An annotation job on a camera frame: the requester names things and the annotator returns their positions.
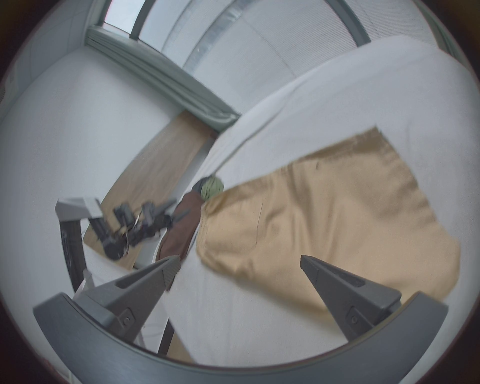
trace white bed sheet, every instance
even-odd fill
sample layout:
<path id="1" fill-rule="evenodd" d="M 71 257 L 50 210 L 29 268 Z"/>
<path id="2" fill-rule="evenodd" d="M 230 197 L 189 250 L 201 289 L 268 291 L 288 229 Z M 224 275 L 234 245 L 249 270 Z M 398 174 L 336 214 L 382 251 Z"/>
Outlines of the white bed sheet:
<path id="1" fill-rule="evenodd" d="M 405 36 L 337 57 L 269 96 L 220 136 L 200 177 L 226 189 L 377 126 L 410 166 L 438 220 L 459 238 L 460 278 L 448 316 L 404 383 L 420 378 L 465 321 L 480 289 L 480 95 L 471 74 L 442 51 Z M 195 244 L 162 301 L 194 360 L 261 366 L 346 343 L 249 284 L 201 264 Z"/>

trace green curtain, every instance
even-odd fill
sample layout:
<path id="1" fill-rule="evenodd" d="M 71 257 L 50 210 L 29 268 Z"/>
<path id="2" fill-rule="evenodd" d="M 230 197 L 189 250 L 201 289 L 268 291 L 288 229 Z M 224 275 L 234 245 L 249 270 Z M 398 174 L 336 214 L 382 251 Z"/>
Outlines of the green curtain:
<path id="1" fill-rule="evenodd" d="M 218 132 L 240 117 L 203 84 L 142 42 L 91 26 L 85 44 L 112 58 Z"/>

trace beige fabric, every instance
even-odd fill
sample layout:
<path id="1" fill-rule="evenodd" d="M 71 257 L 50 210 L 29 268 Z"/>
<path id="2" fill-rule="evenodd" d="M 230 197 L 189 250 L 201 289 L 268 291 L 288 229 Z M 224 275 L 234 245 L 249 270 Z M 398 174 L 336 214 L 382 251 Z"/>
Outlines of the beige fabric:
<path id="1" fill-rule="evenodd" d="M 197 253 L 311 312 L 325 310 L 302 254 L 402 292 L 443 299 L 460 246 L 376 129 L 246 182 L 202 207 Z"/>

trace rolled green fabric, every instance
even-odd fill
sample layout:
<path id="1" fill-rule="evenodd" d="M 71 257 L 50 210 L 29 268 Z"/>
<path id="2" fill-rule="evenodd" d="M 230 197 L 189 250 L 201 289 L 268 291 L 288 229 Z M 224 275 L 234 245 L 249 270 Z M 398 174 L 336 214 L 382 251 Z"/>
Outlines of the rolled green fabric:
<path id="1" fill-rule="evenodd" d="M 208 199 L 211 199 L 212 197 L 222 192 L 223 192 L 222 180 L 220 180 L 218 177 L 211 176 L 203 184 L 200 195 L 205 201 L 207 201 Z"/>

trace wooden panel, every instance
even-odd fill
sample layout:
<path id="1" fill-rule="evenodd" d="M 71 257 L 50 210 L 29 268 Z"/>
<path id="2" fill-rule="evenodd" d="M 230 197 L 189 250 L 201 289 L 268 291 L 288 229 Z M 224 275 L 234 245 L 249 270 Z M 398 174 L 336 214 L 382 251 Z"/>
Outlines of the wooden panel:
<path id="1" fill-rule="evenodd" d="M 212 134 L 214 131 L 210 127 L 187 111 L 179 114 L 162 129 L 128 165 L 103 199 L 102 211 L 112 229 L 117 230 L 120 227 L 113 214 L 115 206 L 128 203 L 135 211 L 146 201 L 159 204 L 167 200 L 195 155 Z M 85 233 L 84 243 L 105 256 L 102 244 L 91 226 Z M 130 270 L 141 247 L 141 244 L 130 247 L 120 260 L 111 261 Z"/>

